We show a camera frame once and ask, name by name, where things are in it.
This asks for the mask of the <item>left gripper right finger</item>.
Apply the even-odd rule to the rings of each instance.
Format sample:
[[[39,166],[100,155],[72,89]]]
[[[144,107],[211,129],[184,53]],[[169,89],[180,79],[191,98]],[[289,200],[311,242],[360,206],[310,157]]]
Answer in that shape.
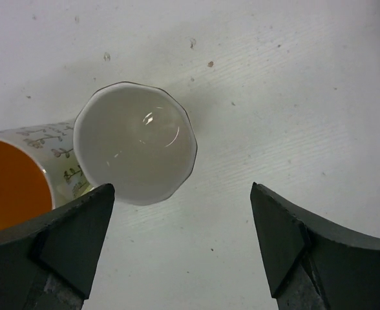
[[[380,238],[340,226],[254,183],[251,207],[279,309],[380,309]]]

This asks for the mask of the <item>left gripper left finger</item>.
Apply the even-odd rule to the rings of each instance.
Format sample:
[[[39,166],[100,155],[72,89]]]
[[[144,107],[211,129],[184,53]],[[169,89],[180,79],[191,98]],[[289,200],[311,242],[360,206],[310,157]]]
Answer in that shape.
[[[0,231],[0,309],[81,309],[90,296],[112,210],[101,185]]]

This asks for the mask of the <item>floral mug orange inside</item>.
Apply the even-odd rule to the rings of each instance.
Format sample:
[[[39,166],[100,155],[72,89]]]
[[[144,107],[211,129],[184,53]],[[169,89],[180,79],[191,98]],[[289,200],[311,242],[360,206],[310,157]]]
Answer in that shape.
[[[91,188],[74,153],[74,122],[0,130],[0,230],[61,207]]]

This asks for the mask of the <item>pale yellow mug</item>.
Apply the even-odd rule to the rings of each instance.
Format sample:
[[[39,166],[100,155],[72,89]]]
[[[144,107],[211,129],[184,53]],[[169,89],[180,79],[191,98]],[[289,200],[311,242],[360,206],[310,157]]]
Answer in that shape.
[[[166,91],[132,82],[103,87],[74,123],[78,163],[93,186],[114,186],[116,200],[151,205],[190,177],[198,145],[189,116]]]

